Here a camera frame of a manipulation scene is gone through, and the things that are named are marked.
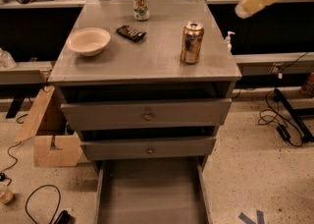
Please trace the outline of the grey top drawer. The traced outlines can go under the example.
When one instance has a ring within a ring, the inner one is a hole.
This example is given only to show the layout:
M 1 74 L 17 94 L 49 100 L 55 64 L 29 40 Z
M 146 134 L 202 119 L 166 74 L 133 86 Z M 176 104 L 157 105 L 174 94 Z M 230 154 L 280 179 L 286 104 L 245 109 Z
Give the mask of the grey top drawer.
M 223 125 L 230 98 L 62 104 L 76 131 Z

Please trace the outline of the grey bottom drawer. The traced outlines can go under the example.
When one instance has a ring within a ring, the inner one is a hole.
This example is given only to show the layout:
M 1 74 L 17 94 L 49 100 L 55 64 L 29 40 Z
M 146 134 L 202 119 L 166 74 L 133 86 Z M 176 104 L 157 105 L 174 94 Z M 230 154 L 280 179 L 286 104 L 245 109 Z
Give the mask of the grey bottom drawer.
M 93 224 L 213 224 L 199 159 L 102 162 Z

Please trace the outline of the white pump bottle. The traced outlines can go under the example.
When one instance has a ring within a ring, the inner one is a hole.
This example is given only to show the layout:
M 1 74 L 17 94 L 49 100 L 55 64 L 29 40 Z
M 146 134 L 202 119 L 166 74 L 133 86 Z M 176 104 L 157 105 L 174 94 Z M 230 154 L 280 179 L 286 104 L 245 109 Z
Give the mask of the white pump bottle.
M 228 31 L 227 36 L 225 38 L 225 41 L 227 43 L 227 48 L 231 52 L 232 51 L 232 36 L 235 35 L 236 33 L 233 31 Z

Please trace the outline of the grey drawer cabinet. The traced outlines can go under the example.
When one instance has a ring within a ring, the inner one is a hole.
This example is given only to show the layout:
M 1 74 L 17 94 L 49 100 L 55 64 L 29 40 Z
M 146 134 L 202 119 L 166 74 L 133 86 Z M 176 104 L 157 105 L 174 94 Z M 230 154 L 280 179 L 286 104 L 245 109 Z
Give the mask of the grey drawer cabinet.
M 134 19 L 131 0 L 87 2 L 76 29 L 104 28 L 109 45 L 95 57 L 64 48 L 49 82 L 62 104 L 231 98 L 240 71 L 207 5 L 199 0 L 151 0 L 150 18 Z M 196 64 L 181 60 L 183 27 L 201 22 Z M 121 26 L 145 32 L 139 42 L 116 33 Z M 83 141 L 216 137 L 220 126 L 76 131 Z

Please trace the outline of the orange soda can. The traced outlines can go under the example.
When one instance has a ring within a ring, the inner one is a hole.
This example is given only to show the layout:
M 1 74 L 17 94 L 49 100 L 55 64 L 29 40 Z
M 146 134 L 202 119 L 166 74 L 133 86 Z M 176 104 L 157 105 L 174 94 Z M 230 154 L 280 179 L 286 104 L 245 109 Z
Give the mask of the orange soda can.
M 183 27 L 181 60 L 186 64 L 196 64 L 204 35 L 201 22 L 187 22 Z

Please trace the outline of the white green tall can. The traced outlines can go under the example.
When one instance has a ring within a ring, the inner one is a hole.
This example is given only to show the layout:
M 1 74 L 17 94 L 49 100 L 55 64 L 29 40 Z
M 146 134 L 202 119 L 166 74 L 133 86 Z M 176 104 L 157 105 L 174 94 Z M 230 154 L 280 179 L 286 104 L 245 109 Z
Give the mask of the white green tall can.
M 133 14 L 138 21 L 149 19 L 149 0 L 133 0 Z

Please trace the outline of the grey drawer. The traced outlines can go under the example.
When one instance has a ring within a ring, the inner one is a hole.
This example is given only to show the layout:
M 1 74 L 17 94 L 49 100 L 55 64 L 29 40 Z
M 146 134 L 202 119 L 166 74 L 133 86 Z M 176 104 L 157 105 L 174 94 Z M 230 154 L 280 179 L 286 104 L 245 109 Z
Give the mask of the grey drawer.
M 215 137 L 97 140 L 83 141 L 81 148 L 91 161 L 206 156 L 212 152 L 215 141 Z
M 93 224 L 213 224 L 199 159 L 102 162 Z
M 76 131 L 223 125 L 230 98 L 62 104 Z

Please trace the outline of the clear plastic cup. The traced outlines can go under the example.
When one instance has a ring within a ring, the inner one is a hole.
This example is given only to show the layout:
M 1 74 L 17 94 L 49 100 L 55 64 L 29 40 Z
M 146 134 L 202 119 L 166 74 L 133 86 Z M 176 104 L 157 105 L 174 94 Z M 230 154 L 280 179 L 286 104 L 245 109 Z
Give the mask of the clear plastic cup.
M 8 204 L 14 199 L 13 193 L 9 190 L 8 186 L 0 182 L 0 202 Z

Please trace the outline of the black snack bar packet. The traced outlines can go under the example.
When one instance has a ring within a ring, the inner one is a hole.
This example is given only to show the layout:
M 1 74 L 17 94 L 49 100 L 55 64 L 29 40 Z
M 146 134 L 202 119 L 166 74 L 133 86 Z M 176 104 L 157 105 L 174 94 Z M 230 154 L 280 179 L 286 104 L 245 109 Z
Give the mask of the black snack bar packet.
M 131 40 L 132 42 L 139 42 L 145 37 L 145 32 L 139 31 L 131 26 L 121 26 L 116 29 L 116 33 Z

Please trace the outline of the white bowl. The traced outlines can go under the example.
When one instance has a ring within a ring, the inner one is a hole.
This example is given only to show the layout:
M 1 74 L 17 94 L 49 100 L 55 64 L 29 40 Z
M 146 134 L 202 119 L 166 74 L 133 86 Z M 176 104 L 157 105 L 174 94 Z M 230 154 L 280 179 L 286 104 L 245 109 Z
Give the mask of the white bowl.
M 95 56 L 103 51 L 111 40 L 110 33 L 102 28 L 83 28 L 71 33 L 68 48 L 83 56 Z

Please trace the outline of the grey middle drawer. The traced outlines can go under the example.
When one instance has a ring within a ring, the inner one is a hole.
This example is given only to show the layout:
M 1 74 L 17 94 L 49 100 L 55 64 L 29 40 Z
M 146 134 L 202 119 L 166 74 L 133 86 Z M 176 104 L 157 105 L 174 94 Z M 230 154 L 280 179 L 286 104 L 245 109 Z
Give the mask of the grey middle drawer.
M 97 140 L 83 141 L 81 148 L 91 161 L 206 156 L 212 152 L 215 141 L 215 137 Z

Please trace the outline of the wooden block stand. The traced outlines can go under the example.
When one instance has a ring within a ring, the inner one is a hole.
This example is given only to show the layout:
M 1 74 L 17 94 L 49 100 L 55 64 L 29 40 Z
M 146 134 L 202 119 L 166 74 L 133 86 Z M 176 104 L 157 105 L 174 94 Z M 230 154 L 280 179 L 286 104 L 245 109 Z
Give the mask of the wooden block stand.
M 66 119 L 53 85 L 41 89 L 15 142 L 33 139 L 35 167 L 75 167 L 87 161 L 77 133 L 66 133 Z

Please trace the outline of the black table leg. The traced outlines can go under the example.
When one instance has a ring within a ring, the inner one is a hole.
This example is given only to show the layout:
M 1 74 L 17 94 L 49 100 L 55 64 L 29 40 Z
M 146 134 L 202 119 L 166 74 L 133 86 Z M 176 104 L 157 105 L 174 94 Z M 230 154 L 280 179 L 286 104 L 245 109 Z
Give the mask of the black table leg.
M 287 101 L 287 99 L 285 98 L 285 96 L 282 94 L 282 92 L 279 89 L 275 88 L 274 94 L 275 94 L 274 100 L 277 102 L 281 102 L 284 105 L 284 107 L 286 108 L 287 112 L 289 113 L 293 121 L 296 123 L 298 128 L 303 132 L 302 140 L 304 142 L 310 142 L 310 141 L 313 142 L 314 136 L 312 135 L 310 130 L 307 128 L 307 126 L 303 123 L 302 118 L 314 116 L 314 108 L 294 109 L 289 104 L 289 102 Z

